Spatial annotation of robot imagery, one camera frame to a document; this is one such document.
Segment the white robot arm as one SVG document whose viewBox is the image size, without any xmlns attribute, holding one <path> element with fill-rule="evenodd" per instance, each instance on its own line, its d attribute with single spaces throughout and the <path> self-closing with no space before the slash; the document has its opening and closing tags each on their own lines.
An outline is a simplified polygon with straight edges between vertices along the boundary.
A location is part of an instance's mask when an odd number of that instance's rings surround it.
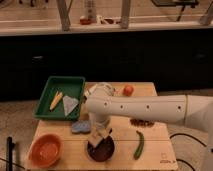
<svg viewBox="0 0 213 171">
<path fill-rule="evenodd" d="M 86 101 L 96 117 L 124 116 L 152 122 L 184 125 L 209 134 L 208 151 L 213 148 L 213 97 L 194 95 L 118 97 L 98 92 Z"/>
</svg>

